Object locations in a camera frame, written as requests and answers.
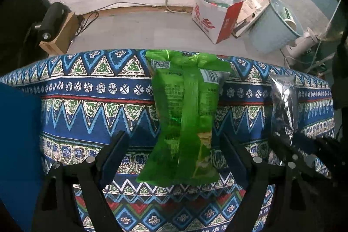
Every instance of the metal screw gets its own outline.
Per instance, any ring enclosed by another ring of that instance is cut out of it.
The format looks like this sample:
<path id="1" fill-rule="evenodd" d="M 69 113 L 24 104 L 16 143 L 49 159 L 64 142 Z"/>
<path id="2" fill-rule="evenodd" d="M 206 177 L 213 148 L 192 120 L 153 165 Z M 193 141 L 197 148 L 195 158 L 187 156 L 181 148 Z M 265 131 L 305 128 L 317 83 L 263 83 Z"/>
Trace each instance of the metal screw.
<path id="1" fill-rule="evenodd" d="M 260 157 L 253 157 L 253 161 L 256 162 L 257 164 L 260 164 L 262 162 L 262 158 L 260 158 Z"/>
<path id="2" fill-rule="evenodd" d="M 54 169 L 57 169 L 58 167 L 60 167 L 60 162 L 56 161 L 55 163 L 52 164 L 52 167 Z"/>
<path id="3" fill-rule="evenodd" d="M 45 32 L 45 33 L 43 33 L 42 37 L 43 37 L 45 40 L 47 40 L 47 39 L 51 38 L 51 34 L 48 33 L 48 32 Z"/>
<path id="4" fill-rule="evenodd" d="M 93 157 L 93 156 L 86 158 L 86 162 L 87 162 L 88 164 L 91 164 L 91 163 L 93 163 L 94 161 L 95 161 L 95 157 Z"/>
<path id="5" fill-rule="evenodd" d="M 296 164 L 292 161 L 288 162 L 288 167 L 290 167 L 291 169 L 294 169 L 296 167 Z"/>

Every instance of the green plastic package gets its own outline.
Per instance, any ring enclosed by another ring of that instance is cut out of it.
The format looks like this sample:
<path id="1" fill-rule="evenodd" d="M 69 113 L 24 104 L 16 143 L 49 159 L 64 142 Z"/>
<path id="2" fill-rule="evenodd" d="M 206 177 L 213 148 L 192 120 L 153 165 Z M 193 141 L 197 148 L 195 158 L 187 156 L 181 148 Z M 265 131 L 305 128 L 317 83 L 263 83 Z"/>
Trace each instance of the green plastic package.
<path id="1" fill-rule="evenodd" d="M 161 133 L 137 182 L 168 187 L 216 182 L 210 158 L 219 91 L 229 62 L 207 53 L 148 50 Z"/>

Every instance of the white and red box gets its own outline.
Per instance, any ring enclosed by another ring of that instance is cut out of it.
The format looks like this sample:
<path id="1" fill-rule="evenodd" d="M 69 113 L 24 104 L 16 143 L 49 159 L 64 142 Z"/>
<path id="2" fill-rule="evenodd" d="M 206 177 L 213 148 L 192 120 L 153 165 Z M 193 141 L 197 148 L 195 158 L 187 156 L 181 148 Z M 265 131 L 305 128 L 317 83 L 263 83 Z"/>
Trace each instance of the white and red box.
<path id="1" fill-rule="evenodd" d="M 230 7 L 220 7 L 205 0 L 196 0 L 192 19 L 206 33 L 214 44 L 231 36 L 243 1 Z"/>

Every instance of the black speaker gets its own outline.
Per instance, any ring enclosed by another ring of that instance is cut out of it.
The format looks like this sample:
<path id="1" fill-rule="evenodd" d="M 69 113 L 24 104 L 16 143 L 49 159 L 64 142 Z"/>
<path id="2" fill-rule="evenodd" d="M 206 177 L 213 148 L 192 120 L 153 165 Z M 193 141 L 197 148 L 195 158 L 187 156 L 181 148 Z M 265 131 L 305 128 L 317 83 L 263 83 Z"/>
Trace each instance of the black speaker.
<path id="1" fill-rule="evenodd" d="M 57 37 L 68 12 L 69 8 L 60 2 L 51 4 L 39 28 L 39 39 L 50 42 Z"/>

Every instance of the wooden baseboard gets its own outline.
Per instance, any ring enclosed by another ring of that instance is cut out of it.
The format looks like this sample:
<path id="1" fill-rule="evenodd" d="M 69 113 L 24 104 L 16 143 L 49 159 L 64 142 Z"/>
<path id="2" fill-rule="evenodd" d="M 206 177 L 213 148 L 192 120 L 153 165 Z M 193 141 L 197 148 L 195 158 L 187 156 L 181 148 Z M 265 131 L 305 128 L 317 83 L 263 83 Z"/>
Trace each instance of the wooden baseboard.
<path id="1" fill-rule="evenodd" d="M 192 13 L 193 7 L 183 7 L 183 6 L 169 6 L 173 11 L 177 12 L 188 12 Z M 99 10 L 99 16 L 112 16 L 118 13 L 129 13 L 129 12 L 158 12 L 167 10 L 165 6 L 133 6 L 133 7 L 116 7 L 110 9 Z M 89 13 L 83 14 L 83 17 L 86 18 L 89 16 Z"/>

